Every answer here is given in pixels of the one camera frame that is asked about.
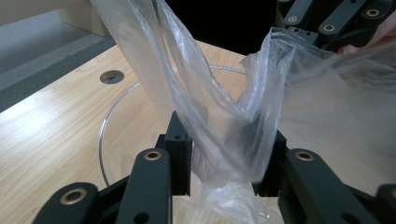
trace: gray floor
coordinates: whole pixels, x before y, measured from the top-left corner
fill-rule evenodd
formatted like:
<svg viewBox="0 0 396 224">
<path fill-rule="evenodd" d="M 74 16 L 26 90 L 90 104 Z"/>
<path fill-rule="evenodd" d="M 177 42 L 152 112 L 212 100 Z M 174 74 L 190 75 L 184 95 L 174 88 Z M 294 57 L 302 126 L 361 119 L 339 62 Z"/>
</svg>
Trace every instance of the gray floor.
<svg viewBox="0 0 396 224">
<path fill-rule="evenodd" d="M 56 11 L 0 26 L 0 112 L 114 44 L 61 22 Z"/>
</svg>

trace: gray carpet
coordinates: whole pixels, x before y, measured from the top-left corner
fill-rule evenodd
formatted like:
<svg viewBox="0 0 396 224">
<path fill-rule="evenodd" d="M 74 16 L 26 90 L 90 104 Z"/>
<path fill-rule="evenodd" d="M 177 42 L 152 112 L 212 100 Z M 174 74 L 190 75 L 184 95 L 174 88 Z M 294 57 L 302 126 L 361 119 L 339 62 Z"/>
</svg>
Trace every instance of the gray carpet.
<svg viewBox="0 0 396 224">
<path fill-rule="evenodd" d="M 0 91 L 0 113 L 22 101 L 31 94 L 43 89 L 53 81 L 73 71 L 90 59 L 115 46 L 109 35 L 104 40 L 93 44 L 65 59 L 43 69 L 34 75 Z"/>
</svg>

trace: round hole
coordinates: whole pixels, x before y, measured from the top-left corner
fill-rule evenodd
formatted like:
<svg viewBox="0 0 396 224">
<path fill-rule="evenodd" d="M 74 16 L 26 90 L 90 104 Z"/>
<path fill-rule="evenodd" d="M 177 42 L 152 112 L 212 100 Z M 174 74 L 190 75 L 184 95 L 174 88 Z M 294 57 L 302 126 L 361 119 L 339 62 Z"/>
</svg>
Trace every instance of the round hole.
<svg viewBox="0 0 396 224">
<path fill-rule="evenodd" d="M 367 16 L 374 17 L 379 15 L 379 11 L 377 9 L 369 9 L 366 11 Z"/>
<path fill-rule="evenodd" d="M 62 204 L 74 204 L 81 201 L 87 195 L 87 190 L 85 189 L 72 189 L 67 191 L 61 198 Z"/>
<path fill-rule="evenodd" d="M 361 223 L 357 217 L 355 217 L 349 213 L 343 213 L 341 215 L 341 217 L 343 218 L 344 221 L 346 221 L 347 223 L 350 223 L 350 224 L 360 224 Z"/>
<path fill-rule="evenodd" d="M 296 152 L 295 156 L 302 161 L 312 161 L 314 159 L 314 156 L 310 153 L 303 151 Z"/>
<path fill-rule="evenodd" d="M 123 80 L 124 74 L 121 71 L 118 70 L 110 70 L 107 72 L 104 72 L 100 76 L 100 81 L 105 83 L 105 84 L 116 84 L 119 83 Z"/>
<path fill-rule="evenodd" d="M 323 29 L 327 32 L 330 32 L 335 30 L 335 27 L 333 25 L 325 25 Z"/>
<path fill-rule="evenodd" d="M 161 157 L 161 153 L 159 151 L 150 151 L 145 154 L 145 159 L 148 161 L 156 161 Z"/>
<path fill-rule="evenodd" d="M 147 223 L 149 221 L 149 214 L 147 213 L 139 213 L 134 217 L 134 223 Z"/>
<path fill-rule="evenodd" d="M 295 17 L 295 16 L 290 16 L 290 17 L 288 18 L 288 21 L 290 21 L 290 22 L 295 22 L 295 21 L 297 21 L 297 17 Z"/>
</svg>

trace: metal ring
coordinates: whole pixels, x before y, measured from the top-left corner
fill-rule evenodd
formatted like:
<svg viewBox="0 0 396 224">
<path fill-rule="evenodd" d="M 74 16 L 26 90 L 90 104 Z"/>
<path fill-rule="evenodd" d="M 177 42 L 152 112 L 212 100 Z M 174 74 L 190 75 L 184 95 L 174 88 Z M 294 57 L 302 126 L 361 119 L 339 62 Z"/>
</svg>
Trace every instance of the metal ring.
<svg viewBox="0 0 396 224">
<path fill-rule="evenodd" d="M 78 193 L 79 195 L 77 196 L 77 198 L 71 198 L 70 195 L 73 193 Z M 61 198 L 61 203 L 62 204 L 66 204 L 66 205 L 70 205 L 70 204 L 74 204 L 74 203 L 78 203 L 79 201 L 81 201 L 83 198 L 85 198 L 85 196 L 87 196 L 87 190 L 85 189 L 71 189 L 69 191 L 67 191 Z"/>
<path fill-rule="evenodd" d="M 314 159 L 314 156 L 304 151 L 296 152 L 295 156 L 302 161 L 312 161 Z"/>
<path fill-rule="evenodd" d="M 288 18 L 288 21 L 289 21 L 289 22 L 295 22 L 295 21 L 297 21 L 297 17 L 295 17 L 295 16 L 290 16 L 290 17 Z"/>
<path fill-rule="evenodd" d="M 161 157 L 161 152 L 159 151 L 150 151 L 145 154 L 145 159 L 148 161 L 156 161 Z"/>
<path fill-rule="evenodd" d="M 374 16 L 378 16 L 379 15 L 379 10 L 372 8 L 372 9 L 368 9 L 366 11 L 366 15 L 369 17 L 374 17 Z"/>
<path fill-rule="evenodd" d="M 324 30 L 324 31 L 327 31 L 327 32 L 331 32 L 331 31 L 335 30 L 335 26 L 334 26 L 334 25 L 331 25 L 331 24 L 328 24 L 328 25 L 325 25 L 325 26 L 323 27 L 323 30 Z"/>
</svg>

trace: clear plastic bag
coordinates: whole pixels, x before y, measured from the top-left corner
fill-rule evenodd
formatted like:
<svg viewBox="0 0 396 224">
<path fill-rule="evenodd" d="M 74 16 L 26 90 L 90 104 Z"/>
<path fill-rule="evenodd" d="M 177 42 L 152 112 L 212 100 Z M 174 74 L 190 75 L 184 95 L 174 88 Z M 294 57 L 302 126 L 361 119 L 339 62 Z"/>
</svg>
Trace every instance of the clear plastic bag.
<svg viewBox="0 0 396 224">
<path fill-rule="evenodd" d="M 395 111 L 394 44 L 392 52 L 387 54 L 392 57 L 390 61 L 386 61 L 386 57 L 378 60 L 384 49 L 338 56 L 317 49 L 288 31 L 273 29 L 263 41 L 261 50 L 242 61 L 247 86 L 235 101 L 213 77 L 195 40 L 163 0 L 92 0 L 92 3 L 151 101 L 161 111 L 159 115 L 164 122 L 176 110 L 193 138 L 192 169 L 200 178 L 200 200 L 203 200 L 195 201 L 196 204 L 214 209 L 233 223 L 270 222 L 265 206 L 254 195 L 249 183 L 261 181 L 265 173 L 281 108 L 280 131 L 288 138 L 290 146 L 314 150 L 323 146 L 307 144 L 313 142 L 311 137 L 327 139 L 329 132 L 315 133 L 315 129 L 309 129 L 312 123 L 329 114 L 336 118 L 340 113 L 347 113 L 347 118 L 351 119 L 354 111 L 350 108 L 366 100 L 359 98 L 358 92 L 374 89 L 380 91 L 374 93 L 379 98 L 367 96 L 373 104 L 384 103 L 384 99 L 390 98 L 392 103 L 385 114 L 390 117 L 384 119 L 392 126 L 387 127 L 387 137 L 396 133 L 393 132 L 396 113 L 392 113 Z M 360 65 L 356 62 L 361 60 L 365 65 L 374 65 L 365 67 L 372 76 L 358 76 Z M 378 78 L 380 70 L 376 68 L 388 74 Z M 347 99 L 353 90 L 356 92 Z M 381 98 L 378 94 L 389 95 Z M 330 101 L 333 96 L 343 103 Z M 376 105 L 373 104 L 364 105 L 362 109 L 374 111 Z M 338 110 L 339 105 L 349 109 Z M 334 125 L 332 122 L 334 119 L 317 124 L 324 130 Z M 334 136 L 340 137 L 340 133 L 337 130 Z M 396 138 L 391 138 L 384 147 L 393 145 L 393 139 Z"/>
</svg>

